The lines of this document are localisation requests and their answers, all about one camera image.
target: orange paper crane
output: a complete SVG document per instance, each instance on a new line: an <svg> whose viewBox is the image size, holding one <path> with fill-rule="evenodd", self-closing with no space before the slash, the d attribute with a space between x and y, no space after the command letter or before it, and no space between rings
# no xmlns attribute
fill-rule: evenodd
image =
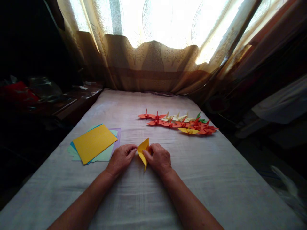
<svg viewBox="0 0 307 230"><path fill-rule="evenodd" d="M154 120L154 121L148 122L147 124L148 125L162 125L164 123L166 123L166 121Z"/></svg>
<svg viewBox="0 0 307 230"><path fill-rule="evenodd" d="M159 110L157 111L157 114L155 116L154 121L148 122L147 123L148 125L162 125L162 124L166 123L166 121L159 120L160 118L164 118L166 116L166 114L159 116L158 112L159 112Z"/></svg>
<svg viewBox="0 0 307 230"><path fill-rule="evenodd" d="M185 119L186 119L186 117L183 119L182 122L180 122L180 121L175 121L175 123L176 123L177 125L179 125L179 127L187 128L187 127L189 127L189 125L191 125L191 124L190 124L190 123L185 123Z"/></svg>
<svg viewBox="0 0 307 230"><path fill-rule="evenodd" d="M207 121L207 123L202 123L202 122L198 122L197 118L195 121L192 121L191 123L193 124L193 126L191 127L191 129L196 129L196 130L201 130L201 129L206 129L209 125L210 119L209 121Z"/></svg>
<svg viewBox="0 0 307 230"><path fill-rule="evenodd" d="M148 119L148 118L155 118L155 115L147 114L147 108L146 108L145 114L138 115L138 117Z"/></svg>
<svg viewBox="0 0 307 230"><path fill-rule="evenodd" d="M218 128L214 127L214 126L209 126L209 121L206 123L206 126L203 126L201 127L200 131L198 134L203 134L203 135L206 135L206 136L209 136L211 135L212 133L215 133L216 130Z"/></svg>
<svg viewBox="0 0 307 230"><path fill-rule="evenodd" d="M173 121L173 118L170 120L170 122L165 122L165 123L163 123L163 124L161 124L161 125L163 125L163 126L168 126L169 128L178 128L178 127L181 127L181 125L174 124L174 123L172 123L172 121Z"/></svg>
<svg viewBox="0 0 307 230"><path fill-rule="evenodd" d="M159 110L157 111L157 114L156 114L156 116L155 116L155 120L162 119L162 118L164 118L164 117L166 116L166 114L164 114L164 115L158 115L158 112L159 112Z"/></svg>

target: patterned curtain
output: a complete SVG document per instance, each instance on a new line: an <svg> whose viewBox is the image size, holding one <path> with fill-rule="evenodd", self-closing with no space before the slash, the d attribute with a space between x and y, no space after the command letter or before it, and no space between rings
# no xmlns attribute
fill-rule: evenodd
<svg viewBox="0 0 307 230"><path fill-rule="evenodd" d="M116 90L202 97L284 2L58 0L61 33L87 78Z"/></svg>

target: glass jar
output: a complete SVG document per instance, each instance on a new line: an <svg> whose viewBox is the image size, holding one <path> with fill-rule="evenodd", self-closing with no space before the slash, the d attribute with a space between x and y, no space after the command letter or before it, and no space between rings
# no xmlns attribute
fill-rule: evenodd
<svg viewBox="0 0 307 230"><path fill-rule="evenodd" d="M31 77L30 88L44 101L53 102L62 95L60 87L47 77Z"/></svg>

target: mattress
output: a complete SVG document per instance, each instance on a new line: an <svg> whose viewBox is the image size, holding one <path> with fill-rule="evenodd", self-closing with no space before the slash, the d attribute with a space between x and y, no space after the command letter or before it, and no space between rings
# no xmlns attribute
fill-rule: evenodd
<svg viewBox="0 0 307 230"><path fill-rule="evenodd" d="M43 165L0 212L0 229L46 229L106 168L108 162L83 166L67 153L70 142L91 126L122 129L121 145L146 138L171 154L178 175L225 229L304 229L303 222L278 197L220 132L188 136L178 130L147 126L137 115L149 113L196 117L188 97L104 90L96 103ZM136 155L103 199L89 229L181 229L161 180Z"/></svg>

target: green paper crane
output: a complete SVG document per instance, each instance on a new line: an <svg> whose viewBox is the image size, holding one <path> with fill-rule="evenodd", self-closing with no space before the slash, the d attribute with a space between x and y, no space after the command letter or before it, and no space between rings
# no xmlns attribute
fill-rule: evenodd
<svg viewBox="0 0 307 230"><path fill-rule="evenodd" d="M201 113L199 112L199 114L197 115L196 119L199 118L200 116L201 116ZM206 121L205 119L199 119L199 122L207 123L208 121Z"/></svg>

